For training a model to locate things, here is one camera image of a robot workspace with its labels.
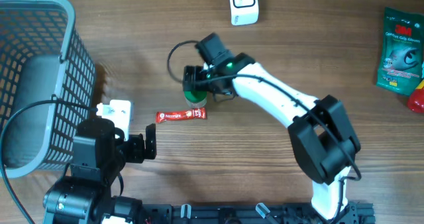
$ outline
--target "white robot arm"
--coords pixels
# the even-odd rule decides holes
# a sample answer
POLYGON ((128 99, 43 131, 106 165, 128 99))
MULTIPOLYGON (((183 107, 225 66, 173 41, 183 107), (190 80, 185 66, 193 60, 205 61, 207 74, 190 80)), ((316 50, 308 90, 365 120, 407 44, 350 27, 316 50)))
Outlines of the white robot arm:
POLYGON ((360 150, 342 103, 291 88, 246 54, 233 56, 214 33, 195 47, 205 65, 185 67, 183 89, 237 94, 279 120, 289 131, 297 163, 312 179, 313 208, 327 220, 337 216, 348 203, 346 176, 360 150), (325 131, 317 135, 320 125, 325 131))

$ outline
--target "can lid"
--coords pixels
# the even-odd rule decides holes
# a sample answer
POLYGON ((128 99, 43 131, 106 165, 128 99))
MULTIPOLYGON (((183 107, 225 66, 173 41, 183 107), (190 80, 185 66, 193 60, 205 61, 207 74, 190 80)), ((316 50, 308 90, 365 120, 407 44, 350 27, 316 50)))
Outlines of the can lid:
POLYGON ((206 99, 206 91, 185 91, 185 98, 193 103, 197 103, 206 99))

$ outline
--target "red object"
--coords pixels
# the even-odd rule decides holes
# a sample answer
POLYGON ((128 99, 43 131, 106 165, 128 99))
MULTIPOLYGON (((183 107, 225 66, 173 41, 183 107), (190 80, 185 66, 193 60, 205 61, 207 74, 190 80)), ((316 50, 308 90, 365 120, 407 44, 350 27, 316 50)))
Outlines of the red object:
POLYGON ((191 109, 188 111, 176 112, 157 112, 156 122, 162 123, 164 121, 185 121, 188 119, 206 119, 206 109, 191 109))
POLYGON ((415 89, 409 96, 408 107, 417 113, 424 113, 424 89, 415 89))

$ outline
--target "wooden table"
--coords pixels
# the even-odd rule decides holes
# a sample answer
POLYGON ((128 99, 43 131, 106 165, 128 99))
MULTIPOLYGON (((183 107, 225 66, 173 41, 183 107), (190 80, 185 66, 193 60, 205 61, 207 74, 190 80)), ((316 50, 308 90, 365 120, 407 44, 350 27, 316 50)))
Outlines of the wooden table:
MULTIPOLYGON (((235 54, 246 52, 290 86, 341 99, 362 141, 356 160, 363 179, 349 182, 347 197, 373 203, 378 223, 423 222, 424 117, 405 97, 376 87, 375 77, 384 7, 424 13, 424 0, 259 0, 259 21, 245 27, 231 25, 229 0, 70 1, 97 64, 94 102, 133 101, 131 133, 143 133, 157 111, 187 109, 166 57, 175 44, 215 31, 235 54)), ((178 74, 186 64, 202 64, 191 46, 172 58, 178 74)), ((240 98, 209 99, 207 116, 157 125, 158 156, 127 164, 124 196, 176 205, 310 201, 311 180, 275 119, 240 98)), ((36 172, 12 181, 38 223, 58 176, 36 172)), ((0 210, 0 223, 24 222, 3 183, 0 210)))

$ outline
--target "green glove package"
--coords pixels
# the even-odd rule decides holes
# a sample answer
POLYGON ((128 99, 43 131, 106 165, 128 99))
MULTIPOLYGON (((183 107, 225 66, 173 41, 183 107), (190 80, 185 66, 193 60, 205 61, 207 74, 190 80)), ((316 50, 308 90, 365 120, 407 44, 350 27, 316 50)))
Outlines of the green glove package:
POLYGON ((417 87, 423 76, 423 21, 422 15, 386 8, 377 86, 402 95, 417 87))

